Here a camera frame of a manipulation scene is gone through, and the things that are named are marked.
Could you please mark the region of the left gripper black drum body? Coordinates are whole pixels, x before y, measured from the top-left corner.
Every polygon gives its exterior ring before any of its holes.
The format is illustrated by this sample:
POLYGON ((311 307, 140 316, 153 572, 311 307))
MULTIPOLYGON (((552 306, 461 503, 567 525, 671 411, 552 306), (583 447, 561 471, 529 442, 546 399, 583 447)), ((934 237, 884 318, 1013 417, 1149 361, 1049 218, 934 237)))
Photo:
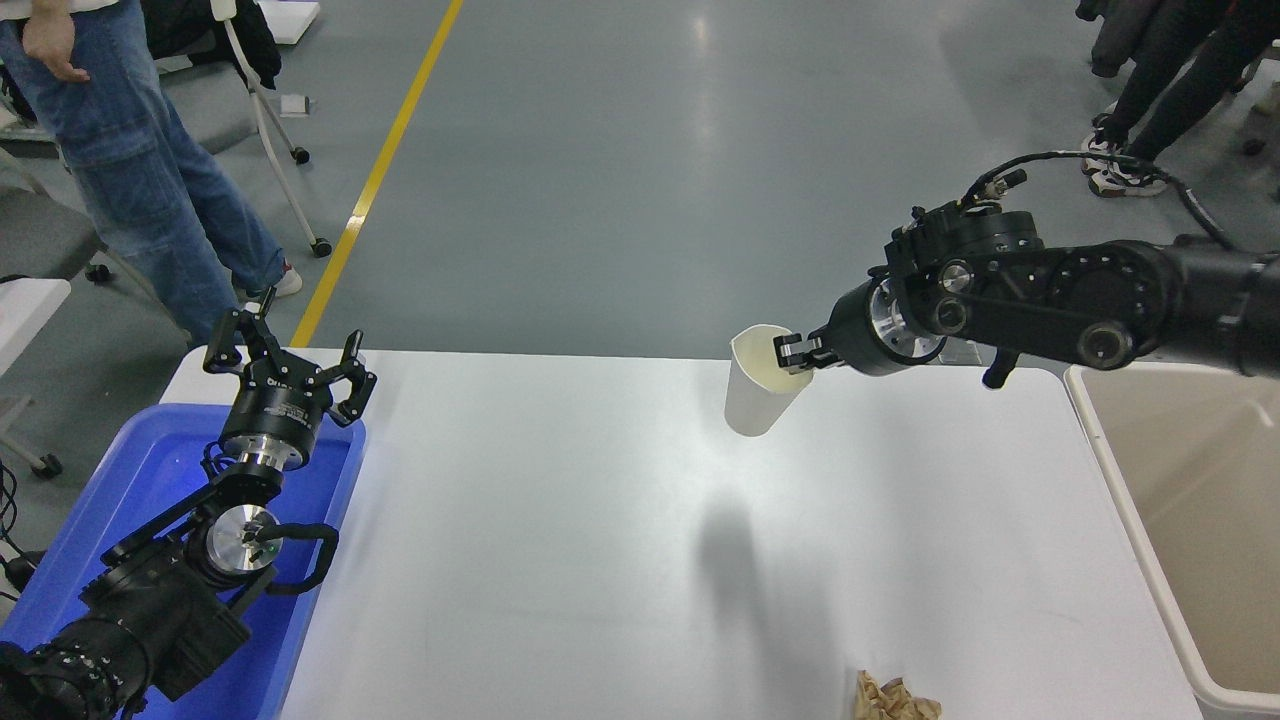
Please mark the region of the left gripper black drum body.
POLYGON ((239 374, 239 388, 220 433, 223 448, 241 451, 253 437, 269 437, 292 448, 311 454, 319 428, 333 405, 329 389, 317 384, 301 387, 289 380, 307 380, 300 373, 276 375, 271 364, 253 363, 239 374))

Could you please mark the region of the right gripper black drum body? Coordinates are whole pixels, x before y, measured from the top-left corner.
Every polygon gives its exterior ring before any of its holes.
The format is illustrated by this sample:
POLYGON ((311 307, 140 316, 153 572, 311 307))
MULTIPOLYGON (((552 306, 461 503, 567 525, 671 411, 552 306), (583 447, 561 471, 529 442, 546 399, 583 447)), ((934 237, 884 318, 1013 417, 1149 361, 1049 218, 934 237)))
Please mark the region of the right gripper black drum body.
POLYGON ((877 286, 867 281, 836 301, 822 329, 822 343, 855 372, 886 377, 892 373, 892 363, 870 323, 870 299, 877 286))

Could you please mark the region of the person's hand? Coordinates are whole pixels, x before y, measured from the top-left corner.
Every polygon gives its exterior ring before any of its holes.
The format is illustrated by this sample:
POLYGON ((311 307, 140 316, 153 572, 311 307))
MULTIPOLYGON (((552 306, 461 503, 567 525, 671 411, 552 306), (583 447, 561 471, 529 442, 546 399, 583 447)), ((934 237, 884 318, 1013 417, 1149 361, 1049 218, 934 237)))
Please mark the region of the person's hand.
POLYGON ((76 46, 76 26, 64 1, 38 1, 32 4, 23 36, 27 56, 40 61, 59 81, 86 85, 90 73, 72 61, 76 46))

